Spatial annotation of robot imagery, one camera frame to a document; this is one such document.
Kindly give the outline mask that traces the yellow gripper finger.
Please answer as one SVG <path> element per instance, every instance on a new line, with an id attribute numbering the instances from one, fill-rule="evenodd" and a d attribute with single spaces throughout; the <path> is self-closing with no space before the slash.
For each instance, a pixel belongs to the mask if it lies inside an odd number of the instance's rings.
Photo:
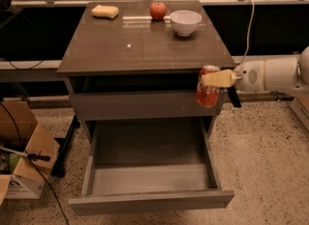
<path id="1" fill-rule="evenodd" d="M 220 88 L 229 88 L 240 80 L 240 76 L 232 70 L 220 70 L 204 74 L 201 77 L 201 82 L 204 86 L 213 86 Z"/>

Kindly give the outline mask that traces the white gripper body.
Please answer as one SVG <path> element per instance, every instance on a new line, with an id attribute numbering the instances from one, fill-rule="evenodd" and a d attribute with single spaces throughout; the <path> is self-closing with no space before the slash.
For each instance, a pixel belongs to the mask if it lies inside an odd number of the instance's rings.
<path id="1" fill-rule="evenodd" d="M 239 64 L 234 72 L 239 77 L 236 87 L 244 92 L 263 92 L 265 88 L 265 62 L 247 61 Z"/>

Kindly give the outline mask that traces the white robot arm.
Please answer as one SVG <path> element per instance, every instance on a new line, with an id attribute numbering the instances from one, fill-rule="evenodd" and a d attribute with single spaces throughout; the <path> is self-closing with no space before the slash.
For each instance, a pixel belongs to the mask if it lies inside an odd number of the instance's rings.
<path id="1" fill-rule="evenodd" d="M 277 92 L 290 96 L 309 94 L 309 46 L 299 55 L 245 61 L 233 70 L 203 74 L 204 87 L 230 88 L 243 92 Z"/>

